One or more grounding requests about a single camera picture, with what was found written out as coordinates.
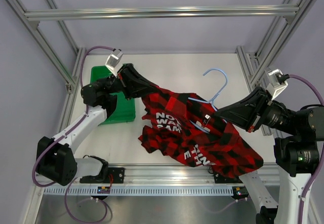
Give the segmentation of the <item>red black plaid shirt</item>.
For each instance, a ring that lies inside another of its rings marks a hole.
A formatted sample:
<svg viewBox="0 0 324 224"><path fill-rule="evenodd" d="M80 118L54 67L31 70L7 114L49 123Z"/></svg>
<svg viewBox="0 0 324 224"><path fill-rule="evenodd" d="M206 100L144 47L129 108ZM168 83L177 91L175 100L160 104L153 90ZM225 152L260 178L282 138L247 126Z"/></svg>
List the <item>red black plaid shirt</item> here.
<svg viewBox="0 0 324 224"><path fill-rule="evenodd" d="M209 166L224 177L237 178L258 170L263 158L230 123L215 115L209 103L195 93L176 93L164 88L143 96L149 120L138 138L148 153L160 151L189 166Z"/></svg>

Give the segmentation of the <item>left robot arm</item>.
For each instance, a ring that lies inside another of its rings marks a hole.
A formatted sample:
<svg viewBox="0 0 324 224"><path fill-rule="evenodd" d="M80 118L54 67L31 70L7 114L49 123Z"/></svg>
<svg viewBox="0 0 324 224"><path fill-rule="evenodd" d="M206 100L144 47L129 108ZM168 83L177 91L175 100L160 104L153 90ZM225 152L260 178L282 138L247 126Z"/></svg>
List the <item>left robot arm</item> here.
<svg viewBox="0 0 324 224"><path fill-rule="evenodd" d="M52 138L44 136L39 140L32 170L34 184L45 186L36 180L37 174L62 186L88 176L98 183L105 182L109 176L105 160L94 156L75 158L74 153L86 137L114 113L119 92L125 99L133 99L156 91L156 84L140 75L131 63L122 65L106 78L83 86L80 93L86 111Z"/></svg>

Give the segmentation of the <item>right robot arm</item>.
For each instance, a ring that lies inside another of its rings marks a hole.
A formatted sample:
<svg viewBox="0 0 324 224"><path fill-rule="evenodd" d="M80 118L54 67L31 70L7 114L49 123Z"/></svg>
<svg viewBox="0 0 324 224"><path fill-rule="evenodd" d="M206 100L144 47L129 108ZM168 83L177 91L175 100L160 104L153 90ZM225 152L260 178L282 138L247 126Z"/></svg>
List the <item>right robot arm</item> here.
<svg viewBox="0 0 324 224"><path fill-rule="evenodd" d="M274 140L278 165L279 201L273 201L257 172L243 165L229 169L233 181L242 181L255 205L256 223L307 223L310 190L323 165L317 143L323 141L323 105L293 111L261 87L246 98L216 111L216 115L251 133L265 125L288 134Z"/></svg>

